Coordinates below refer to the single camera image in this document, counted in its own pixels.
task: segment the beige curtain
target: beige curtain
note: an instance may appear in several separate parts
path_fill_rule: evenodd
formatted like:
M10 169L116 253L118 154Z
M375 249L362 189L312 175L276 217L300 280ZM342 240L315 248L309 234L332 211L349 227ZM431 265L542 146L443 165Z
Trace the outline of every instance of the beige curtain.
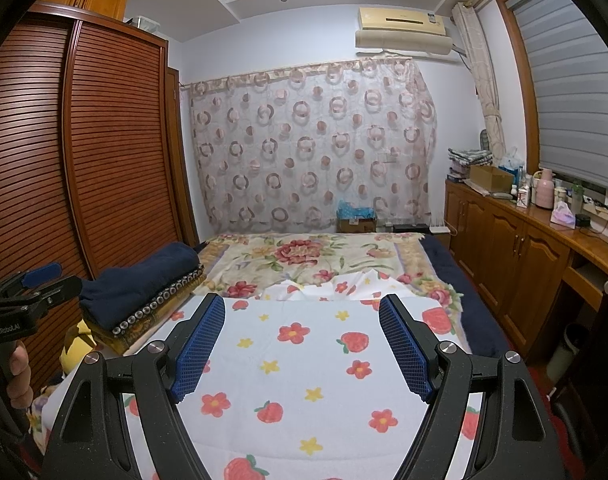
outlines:
M501 127L495 72L492 69L492 62L490 62L490 54L488 53L482 24L479 22L474 9L464 6L462 3L453 7L453 18L468 55L472 77L475 86L477 86L479 99L482 102L482 112L484 113L490 150L494 162L497 164L506 153L506 142Z

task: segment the bed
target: bed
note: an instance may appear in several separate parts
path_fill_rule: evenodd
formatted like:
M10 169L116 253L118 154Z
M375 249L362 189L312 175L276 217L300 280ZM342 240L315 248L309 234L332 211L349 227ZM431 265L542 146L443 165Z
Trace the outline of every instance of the bed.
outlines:
M179 405L213 480L394 476L426 407L400 381L379 330L385 294L398 294L439 339L489 356L508 349L432 237L222 235L199 256L207 281L152 339L166 337L206 293L226 298L225 328L208 369ZM47 399L43 438L65 391L66 381ZM449 479L466 468L480 404L480 394L469 398ZM124 405L142 478L154 480L136 400L124 396Z

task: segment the louvered wardrobe door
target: louvered wardrobe door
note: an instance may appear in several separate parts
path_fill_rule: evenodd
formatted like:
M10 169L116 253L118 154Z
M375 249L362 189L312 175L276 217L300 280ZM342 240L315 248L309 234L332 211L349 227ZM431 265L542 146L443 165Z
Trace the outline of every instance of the louvered wardrobe door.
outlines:
M51 261L87 277L62 164L61 93L70 22L22 20L0 48L0 278ZM78 302L53 309L25 339L31 383L59 366Z
M165 141L164 50L83 23L70 139L79 211L95 269L132 265L180 240Z

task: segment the circle pattern curtain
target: circle pattern curtain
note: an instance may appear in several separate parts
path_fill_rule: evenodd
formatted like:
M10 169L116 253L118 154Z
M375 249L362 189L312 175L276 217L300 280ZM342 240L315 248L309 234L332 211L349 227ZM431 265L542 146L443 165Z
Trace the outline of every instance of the circle pattern curtain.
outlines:
M412 58L191 84L199 182L215 232L314 232L340 200L430 224L435 105Z

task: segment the finger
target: finger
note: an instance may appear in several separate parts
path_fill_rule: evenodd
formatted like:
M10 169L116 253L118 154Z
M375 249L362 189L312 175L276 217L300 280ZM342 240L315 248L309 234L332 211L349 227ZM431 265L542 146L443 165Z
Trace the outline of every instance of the finger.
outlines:
M15 376L12 381L8 383L6 392L11 399L17 399L23 396L24 393L30 389L31 384L31 369L26 367L22 373Z
M11 399L11 406L16 410L22 410L28 408L33 402L33 390L29 387L21 396L17 399Z
M26 367L28 366L28 354L24 343L21 341L17 342L17 348L11 354L11 357L8 360L8 366L11 368L11 373L13 375L19 375L26 370Z

